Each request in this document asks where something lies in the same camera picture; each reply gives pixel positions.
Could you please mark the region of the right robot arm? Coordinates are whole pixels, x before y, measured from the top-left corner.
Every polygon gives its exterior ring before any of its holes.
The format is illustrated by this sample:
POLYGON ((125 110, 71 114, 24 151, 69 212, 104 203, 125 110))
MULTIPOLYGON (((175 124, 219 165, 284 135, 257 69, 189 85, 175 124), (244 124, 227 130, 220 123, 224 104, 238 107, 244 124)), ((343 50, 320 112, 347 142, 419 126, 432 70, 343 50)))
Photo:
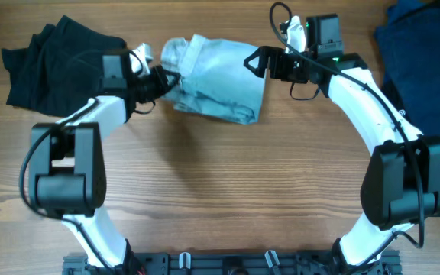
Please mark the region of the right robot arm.
POLYGON ((382 253, 412 227, 440 212, 440 137, 426 136, 380 91, 367 64, 346 53, 338 16, 274 24, 282 47, 262 46, 244 60, 257 77, 313 83, 336 104, 363 139, 370 163, 361 186, 363 212, 332 248, 335 273, 378 264, 382 253))

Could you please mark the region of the light blue denim shorts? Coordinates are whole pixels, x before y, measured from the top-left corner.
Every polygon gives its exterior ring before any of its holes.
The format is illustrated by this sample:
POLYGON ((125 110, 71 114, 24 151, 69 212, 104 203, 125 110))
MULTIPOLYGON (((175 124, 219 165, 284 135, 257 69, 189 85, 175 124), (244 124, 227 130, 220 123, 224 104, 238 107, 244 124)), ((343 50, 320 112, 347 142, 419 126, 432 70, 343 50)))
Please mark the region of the light blue denim shorts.
POLYGON ((266 80, 244 66, 253 45, 208 39, 168 40, 161 53, 164 69, 180 74, 180 83, 163 99, 177 111, 212 116, 241 125, 259 119, 266 80))

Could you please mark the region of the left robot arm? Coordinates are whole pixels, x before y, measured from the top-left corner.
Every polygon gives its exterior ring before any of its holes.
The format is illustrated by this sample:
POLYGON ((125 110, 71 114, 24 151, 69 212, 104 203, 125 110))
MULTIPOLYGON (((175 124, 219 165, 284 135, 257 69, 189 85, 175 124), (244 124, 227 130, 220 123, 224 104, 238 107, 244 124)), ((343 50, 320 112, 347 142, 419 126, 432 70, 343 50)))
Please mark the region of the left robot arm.
POLYGON ((149 67, 133 52, 105 54, 96 95, 70 116, 32 128, 18 180, 21 198, 32 212, 74 234, 91 274, 144 273, 104 206, 102 141, 137 112, 137 104, 154 104, 179 81, 179 73, 149 67))

